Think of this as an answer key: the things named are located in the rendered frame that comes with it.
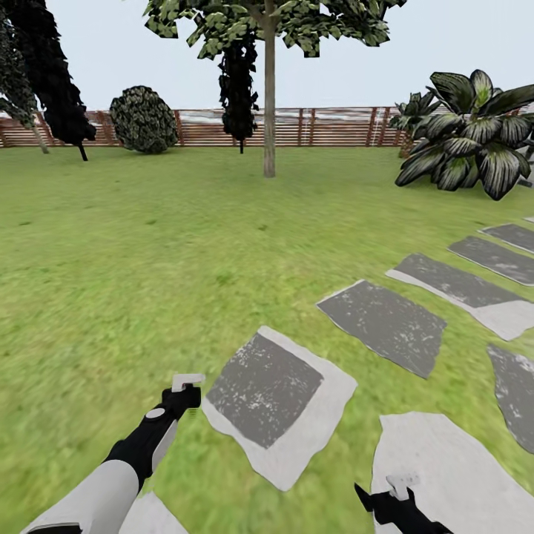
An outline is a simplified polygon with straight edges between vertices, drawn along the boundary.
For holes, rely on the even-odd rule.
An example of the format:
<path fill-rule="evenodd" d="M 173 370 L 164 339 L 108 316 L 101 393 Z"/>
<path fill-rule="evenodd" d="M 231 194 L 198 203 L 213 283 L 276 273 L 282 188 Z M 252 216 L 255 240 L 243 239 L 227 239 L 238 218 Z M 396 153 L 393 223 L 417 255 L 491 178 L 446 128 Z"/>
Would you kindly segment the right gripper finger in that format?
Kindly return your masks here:
<path fill-rule="evenodd" d="M 370 495 L 367 492 L 364 492 L 364 490 L 362 490 L 360 486 L 358 486 L 357 483 L 354 483 L 354 486 L 355 486 L 355 490 L 357 490 L 358 496 L 360 496 L 360 500 L 363 504 L 363 507 L 365 507 L 368 512 L 371 512 L 372 509 L 374 509 L 375 507 L 373 495 L 372 494 Z"/>

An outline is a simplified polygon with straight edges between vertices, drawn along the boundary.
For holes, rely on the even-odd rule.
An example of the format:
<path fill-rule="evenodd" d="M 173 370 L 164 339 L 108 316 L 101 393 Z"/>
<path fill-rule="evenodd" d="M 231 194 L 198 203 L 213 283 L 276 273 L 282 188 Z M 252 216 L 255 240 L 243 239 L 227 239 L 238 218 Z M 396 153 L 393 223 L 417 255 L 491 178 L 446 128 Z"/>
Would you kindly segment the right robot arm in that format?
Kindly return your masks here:
<path fill-rule="evenodd" d="M 403 534 L 454 534 L 439 521 L 432 522 L 416 508 L 415 493 L 409 487 L 421 482 L 416 469 L 396 472 L 386 476 L 391 485 L 388 492 L 371 495 L 354 483 L 355 490 L 368 512 L 372 512 L 379 524 L 394 523 Z"/>

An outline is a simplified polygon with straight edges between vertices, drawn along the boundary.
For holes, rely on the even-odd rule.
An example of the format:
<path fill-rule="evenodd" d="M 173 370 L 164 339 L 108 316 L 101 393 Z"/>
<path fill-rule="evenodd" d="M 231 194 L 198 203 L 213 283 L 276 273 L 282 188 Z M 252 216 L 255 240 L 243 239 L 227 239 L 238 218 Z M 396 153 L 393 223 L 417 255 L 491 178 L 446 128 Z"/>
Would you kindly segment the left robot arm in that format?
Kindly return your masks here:
<path fill-rule="evenodd" d="M 21 534 L 119 534 L 145 479 L 173 443 L 180 416 L 189 407 L 200 407 L 201 388 L 193 384 L 205 375 L 172 378 L 172 387 L 162 391 L 162 402 L 146 413 L 145 422 L 115 443 L 102 464 Z"/>

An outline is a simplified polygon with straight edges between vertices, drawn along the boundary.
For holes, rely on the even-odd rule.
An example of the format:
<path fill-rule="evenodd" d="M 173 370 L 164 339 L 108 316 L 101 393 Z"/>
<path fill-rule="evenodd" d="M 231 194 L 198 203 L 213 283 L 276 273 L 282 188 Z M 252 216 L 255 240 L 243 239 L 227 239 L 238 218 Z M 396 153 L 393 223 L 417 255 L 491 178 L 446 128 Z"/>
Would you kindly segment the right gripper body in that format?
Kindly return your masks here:
<path fill-rule="evenodd" d="M 379 524 L 392 522 L 403 534 L 409 534 L 409 522 L 414 515 L 422 514 L 422 511 L 416 508 L 413 490 L 408 488 L 408 491 L 409 498 L 405 501 L 400 501 L 387 492 L 372 493 L 375 505 L 372 513 Z"/>

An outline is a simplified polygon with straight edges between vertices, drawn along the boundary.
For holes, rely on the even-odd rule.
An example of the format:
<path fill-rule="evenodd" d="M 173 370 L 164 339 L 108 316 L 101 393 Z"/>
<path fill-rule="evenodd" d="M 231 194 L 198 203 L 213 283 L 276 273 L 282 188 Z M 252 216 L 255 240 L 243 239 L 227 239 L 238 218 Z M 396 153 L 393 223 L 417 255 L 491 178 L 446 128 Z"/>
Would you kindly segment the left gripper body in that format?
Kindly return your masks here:
<path fill-rule="evenodd" d="M 202 401 L 201 388 L 188 385 L 187 389 L 172 390 L 172 392 L 171 388 L 166 388 L 162 391 L 162 403 L 165 403 L 166 399 L 169 398 L 177 399 L 184 413 L 189 407 L 200 407 Z"/>

